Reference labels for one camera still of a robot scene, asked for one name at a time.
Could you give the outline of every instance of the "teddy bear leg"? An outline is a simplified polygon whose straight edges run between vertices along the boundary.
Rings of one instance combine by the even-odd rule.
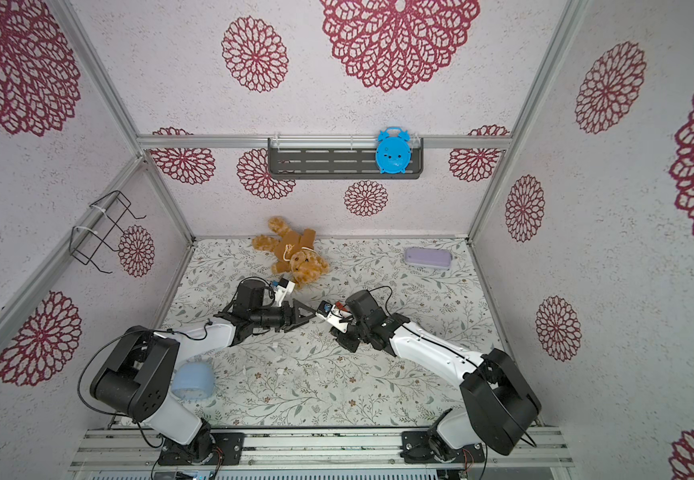
[[[256,236],[253,240],[251,240],[251,245],[253,246],[254,250],[262,250],[265,252],[272,252],[275,250],[275,247],[280,243],[280,240],[277,238],[272,238],[271,236],[267,235],[259,235]]]
[[[279,216],[274,216],[269,219],[269,229],[281,237],[291,231],[291,227],[285,223],[285,220]]]

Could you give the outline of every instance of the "floral mat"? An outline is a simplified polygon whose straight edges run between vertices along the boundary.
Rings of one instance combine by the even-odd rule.
[[[451,251],[451,269],[406,265],[403,252],[409,246]],[[315,250],[331,272],[296,290],[294,298],[314,307],[390,285],[391,312],[473,350],[501,348],[464,240],[326,239],[317,240]],[[242,278],[274,280],[269,270],[274,262],[271,254],[253,250],[250,239],[198,242],[163,326],[204,322],[229,302]],[[388,293],[373,295],[383,304]],[[217,426],[425,426],[461,405],[458,388],[438,376],[369,345],[350,353],[319,320],[201,357],[213,364],[214,395],[185,405]]]

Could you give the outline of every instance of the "black wire rack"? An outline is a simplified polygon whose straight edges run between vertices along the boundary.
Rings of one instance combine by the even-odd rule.
[[[107,207],[102,207],[100,204],[107,198],[112,197],[112,200],[110,201],[109,205]],[[122,205],[122,212],[120,212],[120,215],[117,216],[117,218],[112,218],[107,211],[111,209],[116,202],[120,205]],[[119,223],[122,220],[123,216],[125,214],[130,214],[134,219],[136,220],[141,220],[142,218],[146,218],[146,215],[144,216],[136,216],[133,214],[131,211],[131,200],[128,200],[128,197],[121,192],[120,190],[113,190],[109,194],[101,197],[99,200],[96,200],[92,204],[89,205],[90,208],[96,208],[98,209],[101,213],[102,216],[99,218],[99,220],[94,223],[91,227],[88,226],[80,226],[80,225],[75,225],[72,227],[72,233],[70,233],[70,245],[68,246],[68,250],[70,251],[70,255],[72,255],[75,260],[81,262],[83,265],[88,265],[92,264],[93,266],[96,267],[97,270],[99,270],[102,274],[111,274],[112,272],[107,272],[106,270],[102,270],[96,262],[93,261],[93,256],[96,255],[96,252],[99,251],[102,245],[106,246],[108,249],[110,249],[113,252],[118,252],[120,249],[114,248],[112,245],[108,244],[106,239],[107,237],[112,233],[113,230],[116,228],[120,230],[121,234],[125,233],[125,230],[123,230]],[[110,229],[103,235],[100,236],[99,232],[94,230],[96,227],[96,224],[99,223],[99,221],[102,220],[102,218],[107,218],[112,222],[112,225],[110,225]],[[99,240],[99,244],[96,245],[96,248],[93,249],[93,252],[91,255],[86,255],[82,251],[80,251],[80,245],[83,244],[84,242],[84,237],[82,240],[80,240],[77,245],[75,245],[75,234],[78,230],[82,230],[84,232],[88,232],[89,234],[95,236]]]

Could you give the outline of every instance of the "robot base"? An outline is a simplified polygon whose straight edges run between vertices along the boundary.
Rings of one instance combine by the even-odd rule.
[[[429,432],[403,432],[401,438],[403,439],[403,451],[400,455],[403,457],[404,463],[440,463],[445,465],[447,463],[483,463],[486,460],[481,444],[459,448],[455,452],[455,457],[448,462],[443,462],[430,448]],[[465,448],[467,448],[468,453],[473,455],[474,459],[467,457],[467,462],[465,462]]]
[[[243,440],[246,436],[242,433],[211,433],[213,438],[212,450],[217,447],[224,453],[222,460],[223,466],[235,466],[240,463],[240,456],[243,454]],[[184,455],[184,447],[178,443],[166,441],[165,450],[160,452],[157,464],[160,466],[194,466],[189,455]],[[214,452],[211,457],[200,465],[214,466],[219,463],[219,455]]]

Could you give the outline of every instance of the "brown teddy bear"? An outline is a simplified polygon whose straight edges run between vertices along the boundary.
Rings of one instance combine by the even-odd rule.
[[[301,286],[329,272],[329,264],[313,250],[314,230],[308,228],[300,235],[279,216],[269,219],[269,229],[281,238],[259,235],[251,241],[251,245],[254,250],[273,252],[278,257],[279,262],[273,265],[273,274],[291,272],[293,282]]]

